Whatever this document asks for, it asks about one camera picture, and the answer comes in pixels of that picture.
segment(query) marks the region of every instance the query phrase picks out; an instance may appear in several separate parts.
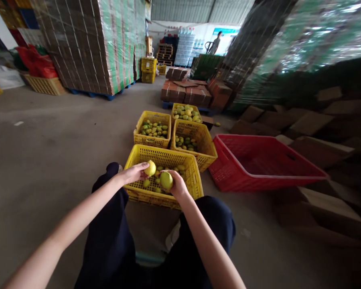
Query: person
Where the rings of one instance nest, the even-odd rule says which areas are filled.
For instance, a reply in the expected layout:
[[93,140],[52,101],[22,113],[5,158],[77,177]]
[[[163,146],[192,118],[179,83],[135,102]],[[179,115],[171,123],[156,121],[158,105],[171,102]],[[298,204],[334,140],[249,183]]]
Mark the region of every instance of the person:
[[209,54],[214,55],[217,52],[218,46],[219,46],[219,42],[221,42],[221,35],[222,35],[222,31],[218,32],[218,36],[216,37],[216,39],[214,39],[213,41],[213,46],[211,47],[211,49],[209,50]]
[[179,238],[164,262],[152,270],[135,261],[123,185],[146,179],[141,163],[122,170],[110,163],[92,194],[72,209],[49,237],[4,284],[6,289],[45,288],[63,251],[89,225],[83,266],[75,289],[83,288],[245,288],[228,256],[235,236],[229,208],[205,196],[194,201],[176,171],[170,192],[179,202]]

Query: sign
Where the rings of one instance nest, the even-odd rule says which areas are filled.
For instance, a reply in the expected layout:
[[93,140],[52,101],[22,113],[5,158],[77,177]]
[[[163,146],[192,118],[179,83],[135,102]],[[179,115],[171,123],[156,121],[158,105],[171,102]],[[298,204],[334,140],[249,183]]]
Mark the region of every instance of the sign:
[[239,33],[239,29],[215,28],[213,35],[218,35],[219,31],[222,31],[222,36],[237,35]]

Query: concrete floor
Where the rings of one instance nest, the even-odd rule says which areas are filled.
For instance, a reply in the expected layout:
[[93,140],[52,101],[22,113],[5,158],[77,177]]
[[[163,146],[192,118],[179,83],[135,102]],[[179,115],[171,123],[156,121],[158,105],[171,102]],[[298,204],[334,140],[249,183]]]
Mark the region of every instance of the concrete floor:
[[[112,161],[125,164],[132,131],[143,110],[161,107],[164,77],[137,83],[109,102],[66,94],[49,96],[29,87],[0,95],[0,285],[58,221],[91,191]],[[234,120],[216,116],[227,133]],[[237,237],[231,258],[250,289],[347,288],[348,275],[325,247],[301,239],[276,222],[265,193],[221,193],[208,171],[205,195],[225,201]],[[130,202],[127,217],[138,251],[158,256],[179,212]],[[64,252],[48,288],[73,288],[87,231]]]

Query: red bag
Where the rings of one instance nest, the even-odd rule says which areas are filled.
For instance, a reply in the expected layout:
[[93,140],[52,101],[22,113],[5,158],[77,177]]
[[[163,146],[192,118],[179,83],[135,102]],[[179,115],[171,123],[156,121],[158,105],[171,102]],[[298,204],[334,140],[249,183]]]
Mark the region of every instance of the red bag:
[[41,56],[35,46],[28,46],[29,48],[16,47],[16,50],[24,65],[29,69],[29,75],[42,78],[58,77],[51,58],[48,55]]

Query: forearm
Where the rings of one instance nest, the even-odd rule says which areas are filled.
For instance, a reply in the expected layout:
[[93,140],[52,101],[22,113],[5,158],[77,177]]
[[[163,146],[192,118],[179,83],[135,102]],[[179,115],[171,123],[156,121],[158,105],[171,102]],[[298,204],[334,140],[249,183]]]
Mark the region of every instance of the forearm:
[[71,210],[51,233],[49,239],[65,250],[123,185],[124,181],[121,175],[111,178]]
[[45,288],[63,251],[123,185],[122,175],[116,175],[72,209],[3,288]]
[[187,194],[179,204],[185,214],[199,255],[214,288],[245,288],[221,243],[211,230],[192,197]]

